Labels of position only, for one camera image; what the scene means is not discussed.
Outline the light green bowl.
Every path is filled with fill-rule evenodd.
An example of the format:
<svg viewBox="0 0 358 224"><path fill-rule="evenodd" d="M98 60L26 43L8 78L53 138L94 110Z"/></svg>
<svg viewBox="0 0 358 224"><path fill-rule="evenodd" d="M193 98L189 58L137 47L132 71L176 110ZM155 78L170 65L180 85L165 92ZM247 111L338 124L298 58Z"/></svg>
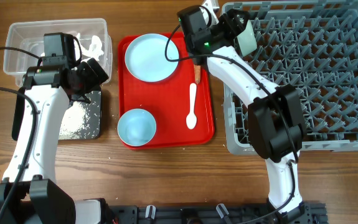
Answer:
<svg viewBox="0 0 358 224"><path fill-rule="evenodd" d="M241 57L245 57L257 49L255 33L250 21L247 22L246 28L236 38L235 49Z"/></svg>

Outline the large light blue plate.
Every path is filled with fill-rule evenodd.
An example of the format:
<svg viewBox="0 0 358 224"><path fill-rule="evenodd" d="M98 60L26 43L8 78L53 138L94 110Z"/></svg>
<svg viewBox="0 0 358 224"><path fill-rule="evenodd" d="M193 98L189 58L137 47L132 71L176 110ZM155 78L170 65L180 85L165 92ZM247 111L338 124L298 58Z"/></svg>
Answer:
<svg viewBox="0 0 358 224"><path fill-rule="evenodd" d="M130 74L143 82L160 82L171 76L179 51L173 41L161 34L144 34L135 38L125 52L125 65Z"/></svg>

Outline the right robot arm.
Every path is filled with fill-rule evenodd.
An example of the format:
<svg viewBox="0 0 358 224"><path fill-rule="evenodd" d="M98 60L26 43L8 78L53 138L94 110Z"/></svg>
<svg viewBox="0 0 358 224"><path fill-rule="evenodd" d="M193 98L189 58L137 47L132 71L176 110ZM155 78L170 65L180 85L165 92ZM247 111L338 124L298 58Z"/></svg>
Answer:
<svg viewBox="0 0 358 224"><path fill-rule="evenodd" d="M248 113L248 138L265 160L273 213L288 218L303 204L298 159L306 133L297 89L279 86L260 75L243 58L257 48L247 11L231 9L216 17L205 4L177 13L188 58L224 82Z"/></svg>

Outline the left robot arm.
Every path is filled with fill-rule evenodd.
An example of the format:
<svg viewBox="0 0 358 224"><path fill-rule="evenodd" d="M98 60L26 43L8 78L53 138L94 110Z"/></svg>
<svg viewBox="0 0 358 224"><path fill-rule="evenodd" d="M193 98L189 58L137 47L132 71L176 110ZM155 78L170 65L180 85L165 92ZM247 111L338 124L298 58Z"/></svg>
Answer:
<svg viewBox="0 0 358 224"><path fill-rule="evenodd" d="M64 114L71 101L87 102L108 75L96 60L82 60L73 35L46 34L44 48L16 91L17 144L0 182L0 223L113 223L105 199L75 201L55 181Z"/></svg>

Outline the small light blue bowl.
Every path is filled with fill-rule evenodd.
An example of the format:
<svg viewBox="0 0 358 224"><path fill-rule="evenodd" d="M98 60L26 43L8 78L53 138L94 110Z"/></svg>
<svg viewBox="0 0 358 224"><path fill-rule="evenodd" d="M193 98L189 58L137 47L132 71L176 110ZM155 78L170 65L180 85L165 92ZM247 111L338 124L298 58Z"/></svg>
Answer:
<svg viewBox="0 0 358 224"><path fill-rule="evenodd" d="M117 124L119 138L127 145L140 147L150 142L156 134L154 116L147 110L136 108L125 112Z"/></svg>

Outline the cooked white rice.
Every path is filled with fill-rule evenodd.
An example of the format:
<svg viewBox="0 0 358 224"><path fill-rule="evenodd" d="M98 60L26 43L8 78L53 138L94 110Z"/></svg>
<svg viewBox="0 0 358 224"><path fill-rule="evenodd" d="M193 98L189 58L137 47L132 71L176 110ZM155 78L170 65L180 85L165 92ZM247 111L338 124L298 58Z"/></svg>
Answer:
<svg viewBox="0 0 358 224"><path fill-rule="evenodd" d="M74 102L64 114L59 139L95 139L99 133L100 106L96 103Z"/></svg>

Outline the white plastic spoon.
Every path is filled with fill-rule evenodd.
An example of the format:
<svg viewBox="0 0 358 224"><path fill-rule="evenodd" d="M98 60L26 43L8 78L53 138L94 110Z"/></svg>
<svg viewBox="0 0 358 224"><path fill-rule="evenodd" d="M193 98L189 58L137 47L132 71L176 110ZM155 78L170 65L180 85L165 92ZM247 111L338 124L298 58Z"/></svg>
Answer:
<svg viewBox="0 0 358 224"><path fill-rule="evenodd" d="M189 87L189 114L186 117L186 124L189 129L194 129L197 124L197 116L195 115L195 99L197 93L197 84L191 83Z"/></svg>

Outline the white tissue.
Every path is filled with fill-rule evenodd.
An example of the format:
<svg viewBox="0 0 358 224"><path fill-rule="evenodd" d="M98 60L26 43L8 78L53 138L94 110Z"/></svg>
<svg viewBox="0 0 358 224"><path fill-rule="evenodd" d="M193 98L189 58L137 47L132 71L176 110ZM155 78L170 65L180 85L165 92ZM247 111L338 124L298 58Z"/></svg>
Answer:
<svg viewBox="0 0 358 224"><path fill-rule="evenodd" d="M106 50L104 46L104 36L105 32L99 32L97 35L92 35L91 37L87 35L86 38L82 38L81 33L71 30L68 32L71 35L74 35L78 41L73 41L75 47L75 60L78 60L82 56L82 61L86 62L90 58L94 58L97 62L105 61Z"/></svg>

